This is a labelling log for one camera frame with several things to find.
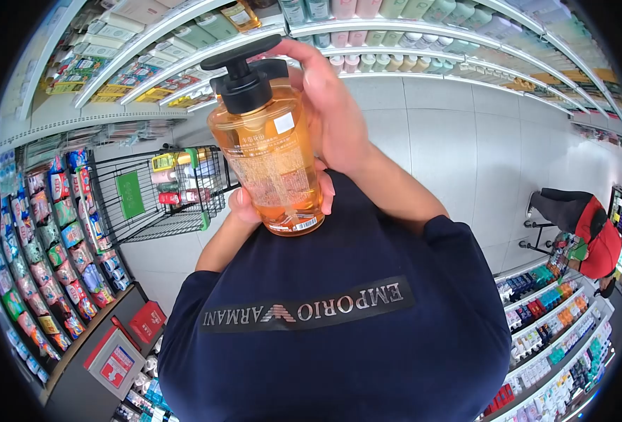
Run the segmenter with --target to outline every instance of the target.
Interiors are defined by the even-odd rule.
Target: wire basket
[[[224,209],[224,193],[240,184],[233,183],[227,160],[218,147],[194,148],[199,156],[197,168],[176,162],[173,171],[178,193],[191,190],[198,194],[192,198],[194,202],[178,204],[160,202],[159,194],[164,192],[152,182],[152,158],[182,153],[184,149],[166,148],[99,162],[90,151],[90,185],[113,246],[205,230],[210,219]]]

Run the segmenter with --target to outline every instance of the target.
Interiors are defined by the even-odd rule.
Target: sneaker
[[[526,213],[525,213],[527,218],[531,218],[531,213],[532,213],[532,211],[534,211],[534,206],[531,205],[531,197],[533,197],[534,193],[536,193],[536,192],[537,191],[531,192],[531,195],[529,195],[529,203],[526,206]]]

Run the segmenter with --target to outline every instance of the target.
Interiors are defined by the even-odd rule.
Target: navy t-shirt
[[[260,226],[182,285],[158,364],[181,421],[467,422],[501,387],[510,332],[467,224],[415,236],[329,173],[316,231]]]

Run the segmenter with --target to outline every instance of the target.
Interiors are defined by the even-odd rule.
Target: hand
[[[320,206],[320,210],[324,215],[330,215],[332,213],[332,202],[335,199],[335,188],[332,185],[330,175],[323,171],[327,166],[317,158],[315,158],[314,164],[320,191],[323,193],[323,203]],[[229,208],[231,213],[244,223],[259,224],[262,222],[262,217],[260,217],[260,214],[252,205],[250,194],[243,188],[233,191],[231,197],[229,197]]]
[[[375,147],[360,108],[327,58],[312,46],[288,39],[270,53],[287,55],[304,66],[304,72],[292,67],[288,71],[290,83],[302,92],[314,151],[331,169],[348,175],[355,172]]]

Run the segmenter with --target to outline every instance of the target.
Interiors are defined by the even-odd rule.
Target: floor
[[[345,80],[366,118],[370,140],[430,189],[452,219],[471,226],[492,273],[542,255],[520,249],[537,231],[523,226],[527,198],[541,187],[585,190],[604,206],[622,185],[622,149],[574,134],[567,115],[531,98],[451,81]],[[153,144],[110,147],[97,159],[153,151],[163,142],[214,143],[199,110]],[[123,244],[130,270],[170,314],[184,279],[226,211],[205,232]],[[532,219],[542,222],[540,216]],[[558,229],[544,231],[541,244]]]

